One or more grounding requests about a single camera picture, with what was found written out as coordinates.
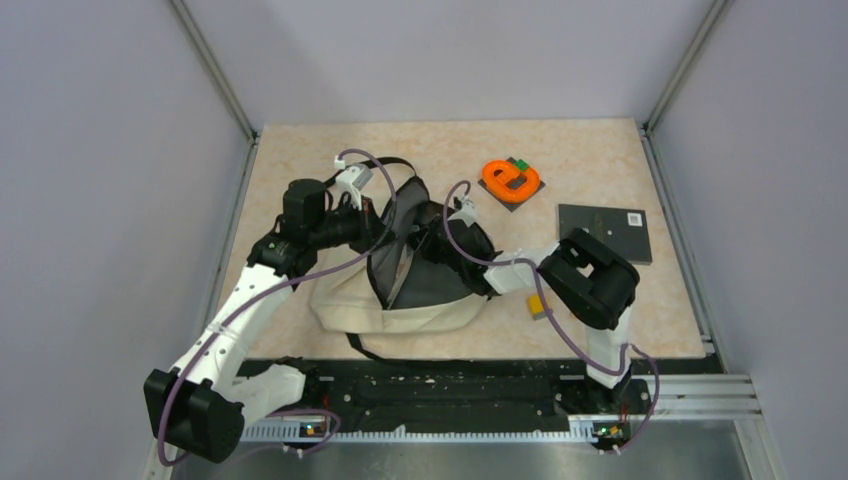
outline small white sticker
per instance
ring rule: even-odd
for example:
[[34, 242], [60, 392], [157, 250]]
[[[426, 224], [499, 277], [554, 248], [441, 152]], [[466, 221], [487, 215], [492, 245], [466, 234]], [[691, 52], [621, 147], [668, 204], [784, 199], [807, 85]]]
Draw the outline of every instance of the small white sticker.
[[641, 227], [642, 226], [642, 214], [641, 213], [628, 213], [627, 214], [627, 224], [631, 227]]

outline yellow block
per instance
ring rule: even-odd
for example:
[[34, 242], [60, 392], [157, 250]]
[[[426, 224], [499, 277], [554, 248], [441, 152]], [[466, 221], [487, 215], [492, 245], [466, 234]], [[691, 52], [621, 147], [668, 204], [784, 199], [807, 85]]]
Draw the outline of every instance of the yellow block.
[[527, 308], [530, 309], [530, 314], [534, 317], [540, 313], [545, 313], [545, 308], [542, 306], [542, 299], [539, 298], [539, 295], [527, 297]]

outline beige tabletop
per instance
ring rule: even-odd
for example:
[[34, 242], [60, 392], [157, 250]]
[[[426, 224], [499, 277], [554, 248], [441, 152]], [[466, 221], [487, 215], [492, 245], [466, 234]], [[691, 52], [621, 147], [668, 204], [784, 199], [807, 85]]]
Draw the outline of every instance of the beige tabletop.
[[[547, 187], [515, 213], [481, 187], [475, 185], [472, 190], [478, 221], [498, 250], [533, 248], [556, 241], [559, 203], [645, 210], [653, 263], [636, 266], [642, 281], [633, 306], [631, 340], [656, 357], [705, 355], [638, 130], [631, 119], [267, 126], [236, 232], [222, 301], [232, 291], [250, 247], [270, 230], [281, 212], [288, 183], [305, 177], [326, 179], [334, 173], [333, 157], [349, 147], [368, 150], [378, 157], [411, 161], [433, 200], [440, 203], [458, 180], [476, 181], [489, 160], [508, 156], [526, 160]], [[397, 185], [409, 176], [403, 166], [390, 166], [388, 170]], [[385, 182], [375, 172], [365, 194], [380, 189], [385, 189]], [[310, 283], [298, 288], [260, 334], [251, 357], [363, 358], [350, 348], [344, 334], [321, 328], [308, 306], [311, 292]], [[363, 343], [379, 355], [396, 358], [574, 357], [547, 321], [530, 318], [526, 298], [531, 293], [496, 297], [470, 324], [455, 331], [363, 335]], [[554, 299], [553, 310], [565, 330], [585, 348], [585, 327], [553, 294], [549, 298]]]

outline white wall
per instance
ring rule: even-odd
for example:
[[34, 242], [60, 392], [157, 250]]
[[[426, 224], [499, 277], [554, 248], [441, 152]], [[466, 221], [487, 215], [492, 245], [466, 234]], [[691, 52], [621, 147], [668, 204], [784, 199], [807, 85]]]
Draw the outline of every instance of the white wall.
[[192, 0], [257, 125], [646, 118], [711, 0]]
[[246, 156], [163, 1], [0, 6], [0, 478], [137, 478]]
[[790, 478], [844, 478], [848, 3], [736, 2], [659, 129], [725, 356]]

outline metal floor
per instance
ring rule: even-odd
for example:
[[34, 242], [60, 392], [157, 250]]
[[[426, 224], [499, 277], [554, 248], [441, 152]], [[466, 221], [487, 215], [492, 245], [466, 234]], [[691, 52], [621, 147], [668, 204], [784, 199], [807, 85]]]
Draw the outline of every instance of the metal floor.
[[[621, 457], [568, 444], [338, 444], [298, 460], [268, 449], [237, 464], [192, 457], [173, 478], [183, 479], [749, 479], [733, 423], [656, 421], [639, 445]], [[243, 444], [231, 457], [258, 447]]]

